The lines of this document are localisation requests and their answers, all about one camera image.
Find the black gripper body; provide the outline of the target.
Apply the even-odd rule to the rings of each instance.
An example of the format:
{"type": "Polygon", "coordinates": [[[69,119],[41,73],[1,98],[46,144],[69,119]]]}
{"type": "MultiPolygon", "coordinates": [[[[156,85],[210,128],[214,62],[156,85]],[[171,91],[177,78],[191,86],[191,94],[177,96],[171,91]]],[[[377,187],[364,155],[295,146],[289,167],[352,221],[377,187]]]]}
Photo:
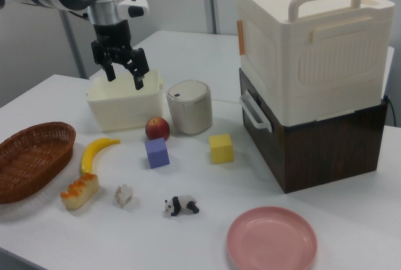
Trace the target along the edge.
{"type": "Polygon", "coordinates": [[[95,63],[101,63],[106,55],[114,63],[131,63],[131,31],[127,20],[111,25],[94,25],[96,40],[92,42],[95,63]]]}

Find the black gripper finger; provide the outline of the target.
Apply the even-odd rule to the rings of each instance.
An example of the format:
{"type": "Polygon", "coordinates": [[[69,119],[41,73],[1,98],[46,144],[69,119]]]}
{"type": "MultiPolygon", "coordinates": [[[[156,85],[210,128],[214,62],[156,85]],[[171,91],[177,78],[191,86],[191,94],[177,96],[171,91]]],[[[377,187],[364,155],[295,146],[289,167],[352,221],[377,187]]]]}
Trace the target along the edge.
{"type": "Polygon", "coordinates": [[[95,64],[100,65],[106,73],[107,80],[113,81],[116,76],[113,69],[113,60],[110,53],[97,40],[91,43],[93,59],[95,64]]]}
{"type": "Polygon", "coordinates": [[[132,74],[136,90],[143,88],[143,79],[149,72],[147,57],[143,48],[128,51],[125,68],[132,74]]]}

